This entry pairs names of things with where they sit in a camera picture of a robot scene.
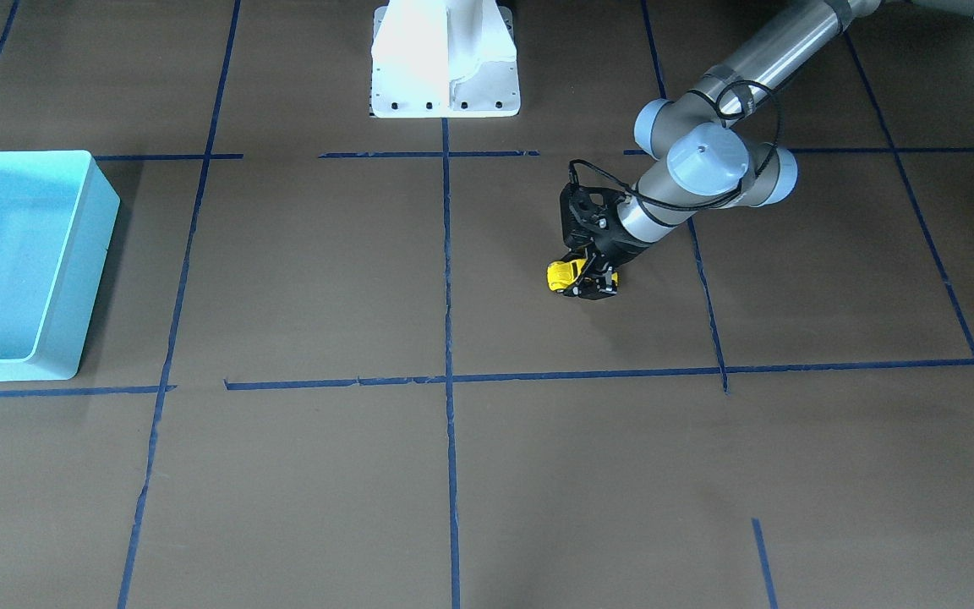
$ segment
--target yellow object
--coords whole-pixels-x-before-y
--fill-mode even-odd
[[[573,285],[573,282],[577,281],[578,275],[581,274],[581,269],[584,268],[584,263],[584,258],[569,260],[568,262],[556,260],[550,263],[548,265],[548,288],[552,292],[565,292],[566,288],[569,288],[569,286]],[[618,273],[611,273],[611,282],[618,285]]]

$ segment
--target light blue joint cap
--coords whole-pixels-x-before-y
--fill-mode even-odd
[[[671,101],[664,99],[649,101],[641,108],[637,121],[633,124],[633,141],[652,158],[656,158],[653,154],[653,124],[656,123],[656,116],[660,115],[661,109],[670,103]]]
[[[671,177],[682,188],[715,196],[735,188],[747,172],[750,153],[731,129],[701,123],[672,144],[666,162]]]
[[[796,155],[791,154],[791,151],[784,149],[784,147],[778,147],[776,156],[780,159],[780,176],[776,177],[773,194],[770,194],[769,198],[766,198],[763,203],[751,207],[764,207],[780,203],[791,194],[792,190],[796,189],[796,182],[799,181],[799,162],[796,161]]]

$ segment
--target storage box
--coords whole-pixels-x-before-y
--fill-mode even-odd
[[[88,151],[0,151],[0,381],[77,374],[118,209]]]

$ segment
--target light blue plastic bin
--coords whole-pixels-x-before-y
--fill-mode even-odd
[[[77,374],[118,209],[88,151],[0,153],[0,381]]]

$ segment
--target white plastic mount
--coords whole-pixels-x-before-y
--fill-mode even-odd
[[[495,0],[390,0],[375,11],[379,118],[484,118],[521,109],[513,13]]]

